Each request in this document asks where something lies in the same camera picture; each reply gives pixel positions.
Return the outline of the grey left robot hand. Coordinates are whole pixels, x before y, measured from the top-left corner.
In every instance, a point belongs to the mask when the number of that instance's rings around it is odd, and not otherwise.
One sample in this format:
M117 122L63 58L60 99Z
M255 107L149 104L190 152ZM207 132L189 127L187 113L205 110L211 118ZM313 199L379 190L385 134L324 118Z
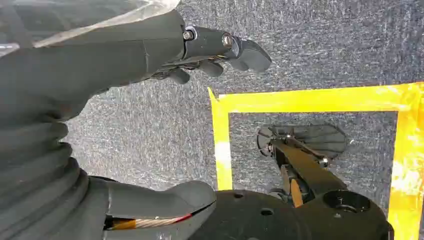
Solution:
M112 87L167 76L187 81L184 67L216 74L214 56L242 71L271 65L251 40L200 27L193 40L187 33L173 10L0 59L1 239L186 240L200 228L216 207L209 184L155 191L91 176L63 142L65 121Z

